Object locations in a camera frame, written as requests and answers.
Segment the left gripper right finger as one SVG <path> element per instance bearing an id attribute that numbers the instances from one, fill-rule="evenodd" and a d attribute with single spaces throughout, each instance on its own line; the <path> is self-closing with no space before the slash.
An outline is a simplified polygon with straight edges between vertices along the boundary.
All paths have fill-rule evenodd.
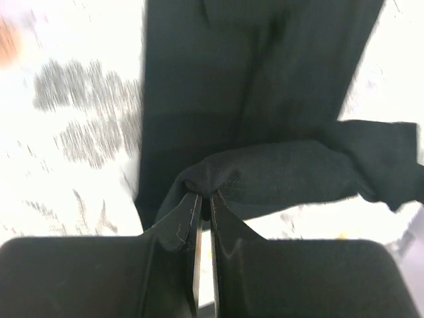
<path id="1" fill-rule="evenodd" d="M 218 317 L 418 317 L 390 253 L 371 240 L 268 240 L 211 198 Z"/>

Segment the black t shirt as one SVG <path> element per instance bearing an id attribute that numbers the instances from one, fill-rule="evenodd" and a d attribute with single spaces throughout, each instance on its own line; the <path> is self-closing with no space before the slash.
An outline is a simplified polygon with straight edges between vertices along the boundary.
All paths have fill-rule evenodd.
<path id="1" fill-rule="evenodd" d="M 189 192 L 243 219 L 423 201 L 417 124 L 340 121 L 383 1 L 149 1 L 140 177 L 150 228 Z"/>

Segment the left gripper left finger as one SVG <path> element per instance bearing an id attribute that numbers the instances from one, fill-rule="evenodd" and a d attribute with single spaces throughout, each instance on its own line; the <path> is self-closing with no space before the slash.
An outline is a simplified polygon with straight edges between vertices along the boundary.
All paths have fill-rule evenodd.
<path id="1" fill-rule="evenodd" d="M 195 317 L 202 198 L 136 237 L 16 238 L 1 247 L 2 317 Z"/>

